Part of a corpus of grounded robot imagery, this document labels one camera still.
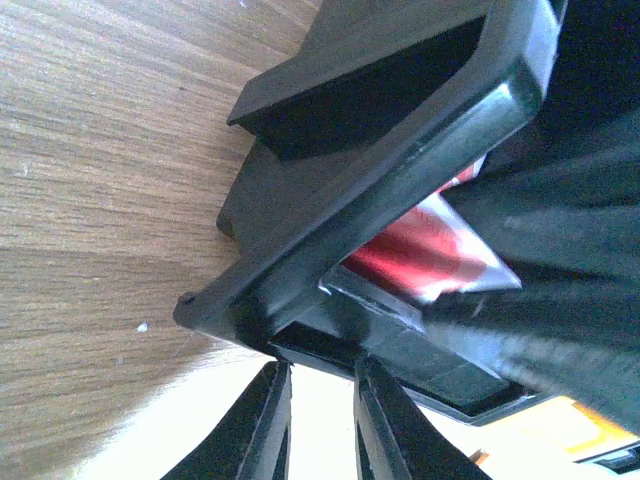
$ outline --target wood grain surface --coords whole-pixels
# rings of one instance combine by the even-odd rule
[[[0,478],[78,475],[194,370],[257,371],[171,313],[237,257],[215,218],[253,138],[226,116],[319,4],[0,2]]]

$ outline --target wooden table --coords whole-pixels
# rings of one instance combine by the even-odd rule
[[[215,218],[253,138],[226,116],[319,4],[0,4],[1,478],[96,478],[105,445],[164,420],[139,438],[173,449],[121,476],[157,478],[211,427],[158,402],[219,418],[264,362],[171,313],[237,257]]]

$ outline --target red and white package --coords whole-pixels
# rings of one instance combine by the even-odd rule
[[[345,265],[430,303],[442,292],[520,288],[520,279],[440,195],[478,175],[484,157],[363,245]]]

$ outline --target wooden surface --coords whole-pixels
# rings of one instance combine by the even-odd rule
[[[233,390],[251,354],[171,313],[237,256],[215,218],[253,139],[226,116],[319,3],[0,2],[0,478],[78,475],[195,370]]]

